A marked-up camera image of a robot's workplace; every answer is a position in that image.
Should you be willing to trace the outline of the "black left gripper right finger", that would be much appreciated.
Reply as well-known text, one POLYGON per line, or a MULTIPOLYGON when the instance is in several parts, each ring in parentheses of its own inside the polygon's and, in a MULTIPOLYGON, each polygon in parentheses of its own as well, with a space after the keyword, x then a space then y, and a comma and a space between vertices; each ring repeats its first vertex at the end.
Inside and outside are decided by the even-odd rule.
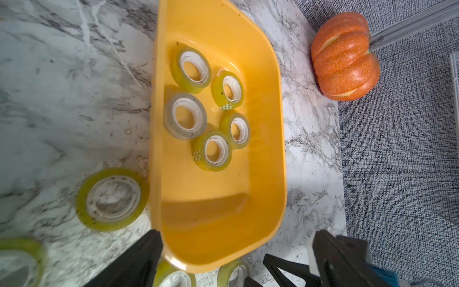
POLYGON ((324 287, 388 287, 349 245, 326 230, 315 233, 312 248, 324 287))

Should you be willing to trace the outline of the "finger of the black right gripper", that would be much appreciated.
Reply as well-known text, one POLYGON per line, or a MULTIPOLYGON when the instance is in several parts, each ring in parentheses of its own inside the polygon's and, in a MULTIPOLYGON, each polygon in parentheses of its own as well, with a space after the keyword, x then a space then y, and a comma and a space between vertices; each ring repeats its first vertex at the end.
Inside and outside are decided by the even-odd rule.
POLYGON ((310 268, 306 264, 295 263, 266 254, 264 256, 263 265, 268 269, 271 276, 280 287, 295 287, 295 284, 292 283, 281 270, 305 280, 306 287, 315 287, 316 285, 316 276, 310 272, 310 268))

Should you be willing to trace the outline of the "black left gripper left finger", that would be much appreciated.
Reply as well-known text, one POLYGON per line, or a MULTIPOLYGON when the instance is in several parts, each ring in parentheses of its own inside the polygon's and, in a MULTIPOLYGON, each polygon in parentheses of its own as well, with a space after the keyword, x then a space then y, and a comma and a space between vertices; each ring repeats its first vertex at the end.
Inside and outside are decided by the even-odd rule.
POLYGON ((150 230, 86 287, 151 287, 162 250, 160 232, 150 230))

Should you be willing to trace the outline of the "grey clear tape roll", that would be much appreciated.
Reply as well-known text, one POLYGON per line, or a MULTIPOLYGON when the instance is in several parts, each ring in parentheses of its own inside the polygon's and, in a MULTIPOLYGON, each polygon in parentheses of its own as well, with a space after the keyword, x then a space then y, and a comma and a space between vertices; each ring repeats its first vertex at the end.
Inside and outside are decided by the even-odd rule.
POLYGON ((204 133, 207 128, 208 117, 204 105, 192 94, 178 93, 172 96, 164 108, 164 126, 176 139, 189 140, 204 133), (175 114, 177 108, 183 107, 189 110, 194 119, 191 128, 180 125, 175 114))

